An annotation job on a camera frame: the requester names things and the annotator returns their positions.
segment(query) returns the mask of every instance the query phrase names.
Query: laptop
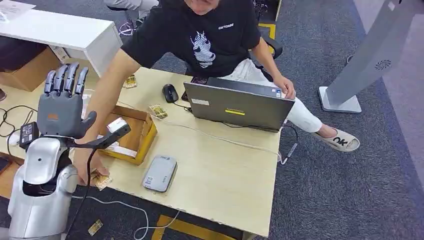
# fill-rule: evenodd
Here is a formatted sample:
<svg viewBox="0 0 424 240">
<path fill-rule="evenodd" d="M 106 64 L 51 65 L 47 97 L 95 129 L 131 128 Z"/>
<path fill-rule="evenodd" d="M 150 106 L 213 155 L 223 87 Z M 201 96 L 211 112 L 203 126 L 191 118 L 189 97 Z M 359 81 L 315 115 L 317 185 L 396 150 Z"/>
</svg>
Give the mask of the laptop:
<svg viewBox="0 0 424 240">
<path fill-rule="evenodd" d="M 278 87 L 215 77 L 205 84 L 184 82 L 195 117 L 269 132 L 278 132 L 295 103 Z"/>
</svg>

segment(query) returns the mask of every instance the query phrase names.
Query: computer mouse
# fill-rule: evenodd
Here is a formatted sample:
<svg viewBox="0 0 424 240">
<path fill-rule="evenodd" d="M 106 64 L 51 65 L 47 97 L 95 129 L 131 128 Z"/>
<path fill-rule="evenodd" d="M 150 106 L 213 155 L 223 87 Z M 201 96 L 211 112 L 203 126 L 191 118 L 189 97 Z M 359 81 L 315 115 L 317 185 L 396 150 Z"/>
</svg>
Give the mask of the computer mouse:
<svg viewBox="0 0 424 240">
<path fill-rule="evenodd" d="M 166 84 L 165 86 L 163 86 L 162 93 L 168 103 L 174 103 L 178 100 L 178 93 L 172 84 Z"/>
</svg>

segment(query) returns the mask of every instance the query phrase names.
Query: robotic hand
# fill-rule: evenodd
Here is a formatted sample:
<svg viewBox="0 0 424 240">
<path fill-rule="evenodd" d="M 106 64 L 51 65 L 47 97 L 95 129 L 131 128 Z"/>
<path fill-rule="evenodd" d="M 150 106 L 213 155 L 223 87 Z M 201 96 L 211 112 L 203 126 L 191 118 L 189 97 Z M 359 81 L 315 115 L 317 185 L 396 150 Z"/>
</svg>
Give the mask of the robotic hand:
<svg viewBox="0 0 424 240">
<path fill-rule="evenodd" d="M 72 194 L 77 187 L 77 169 L 69 158 L 70 148 L 105 149 L 131 129 L 121 118 L 108 126 L 104 137 L 76 144 L 96 121 L 92 111 L 84 120 L 83 92 L 88 68 L 83 68 L 73 93 L 78 63 L 63 65 L 48 73 L 38 103 L 37 126 L 41 137 L 26 150 L 25 162 L 14 179 L 8 213 L 11 240 L 60 240 L 65 231 Z M 52 193 L 44 189 L 53 189 Z"/>
</svg>

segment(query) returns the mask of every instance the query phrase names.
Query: cardboard box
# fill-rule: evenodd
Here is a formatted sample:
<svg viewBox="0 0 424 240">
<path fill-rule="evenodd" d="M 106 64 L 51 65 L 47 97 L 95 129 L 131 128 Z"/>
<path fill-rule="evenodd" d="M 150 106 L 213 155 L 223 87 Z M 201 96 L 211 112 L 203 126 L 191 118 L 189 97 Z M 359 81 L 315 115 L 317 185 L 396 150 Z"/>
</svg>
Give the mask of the cardboard box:
<svg viewBox="0 0 424 240">
<path fill-rule="evenodd" d="M 108 132 L 107 125 L 117 118 L 124 119 L 131 128 L 131 131 L 118 140 L 119 147 L 123 147 L 136 152 L 136 156 L 129 156 L 108 149 L 100 150 L 102 153 L 130 163 L 140 165 L 144 161 L 150 146 L 158 133 L 155 123 L 148 112 L 115 106 L 112 113 L 106 118 L 105 126 L 100 132 L 105 135 Z"/>
<path fill-rule="evenodd" d="M 16 71 L 0 72 L 0 84 L 28 92 L 34 91 L 61 62 L 49 47 Z"/>
</svg>

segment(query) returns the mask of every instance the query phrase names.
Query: kiosk stand base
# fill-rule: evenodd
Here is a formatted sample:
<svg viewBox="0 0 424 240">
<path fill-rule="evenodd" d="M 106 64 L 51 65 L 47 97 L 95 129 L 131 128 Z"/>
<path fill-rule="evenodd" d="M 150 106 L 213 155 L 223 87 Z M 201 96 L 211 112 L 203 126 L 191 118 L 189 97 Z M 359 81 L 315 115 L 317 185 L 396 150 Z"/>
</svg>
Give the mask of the kiosk stand base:
<svg viewBox="0 0 424 240">
<path fill-rule="evenodd" d="M 318 93 L 319 99 L 321 99 L 322 109 L 327 112 L 339 112 L 339 113 L 351 113 L 359 114 L 362 112 L 361 106 L 359 105 L 357 96 L 349 98 L 347 101 L 340 105 L 334 105 L 329 102 L 326 94 L 327 86 L 320 86 Z"/>
</svg>

